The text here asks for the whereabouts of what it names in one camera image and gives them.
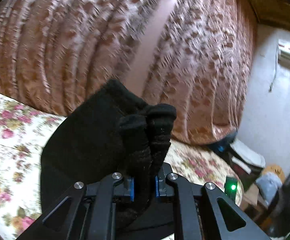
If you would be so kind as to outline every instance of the black device with green light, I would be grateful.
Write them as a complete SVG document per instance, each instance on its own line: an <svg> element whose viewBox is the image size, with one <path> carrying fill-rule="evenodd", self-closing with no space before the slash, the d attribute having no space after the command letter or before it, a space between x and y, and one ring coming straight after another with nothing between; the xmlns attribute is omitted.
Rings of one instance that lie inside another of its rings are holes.
<svg viewBox="0 0 290 240"><path fill-rule="evenodd" d="M233 201L235 201L236 198L237 182L238 180L236 178L226 176L224 192Z"/></svg>

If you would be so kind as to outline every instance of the wall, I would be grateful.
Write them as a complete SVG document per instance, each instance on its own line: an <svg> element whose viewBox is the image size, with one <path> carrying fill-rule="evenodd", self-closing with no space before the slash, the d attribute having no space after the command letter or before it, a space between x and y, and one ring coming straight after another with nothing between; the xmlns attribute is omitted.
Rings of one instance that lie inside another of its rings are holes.
<svg viewBox="0 0 290 240"><path fill-rule="evenodd" d="M290 32L258 26L256 51L238 138L290 172L290 70L278 65L272 92L278 39L290 41Z"/></svg>

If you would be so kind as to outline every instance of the black fabric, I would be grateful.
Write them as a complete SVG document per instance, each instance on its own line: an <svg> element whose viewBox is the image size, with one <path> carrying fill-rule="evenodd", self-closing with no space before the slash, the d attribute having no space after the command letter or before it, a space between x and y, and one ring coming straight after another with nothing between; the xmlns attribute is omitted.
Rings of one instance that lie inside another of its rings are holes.
<svg viewBox="0 0 290 240"><path fill-rule="evenodd" d="M116 206L116 228L123 233L150 205L175 118L173 106L149 106L119 81L107 82L48 140L41 156L42 210L76 181L89 184L119 171L135 181L135 201Z"/></svg>

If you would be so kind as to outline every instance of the plastic bag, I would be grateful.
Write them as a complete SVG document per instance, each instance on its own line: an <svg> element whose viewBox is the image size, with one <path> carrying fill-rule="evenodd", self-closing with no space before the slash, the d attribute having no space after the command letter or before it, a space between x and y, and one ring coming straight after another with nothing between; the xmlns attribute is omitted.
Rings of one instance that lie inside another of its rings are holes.
<svg viewBox="0 0 290 240"><path fill-rule="evenodd" d="M277 190L282 186L282 181L272 172L262 175L255 183L267 205L272 202Z"/></svg>

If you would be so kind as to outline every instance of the hanging cord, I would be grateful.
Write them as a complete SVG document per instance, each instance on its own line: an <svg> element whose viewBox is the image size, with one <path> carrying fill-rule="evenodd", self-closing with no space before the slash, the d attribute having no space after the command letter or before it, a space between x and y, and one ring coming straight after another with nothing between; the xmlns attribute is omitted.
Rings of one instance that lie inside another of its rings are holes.
<svg viewBox="0 0 290 240"><path fill-rule="evenodd" d="M276 54L275 54L275 72L274 72L274 77L273 77L273 80L272 80L271 84L269 85L268 92L272 92L274 81L275 81L276 76L277 76L277 65L278 65L278 44L277 44L277 47L276 47Z"/></svg>

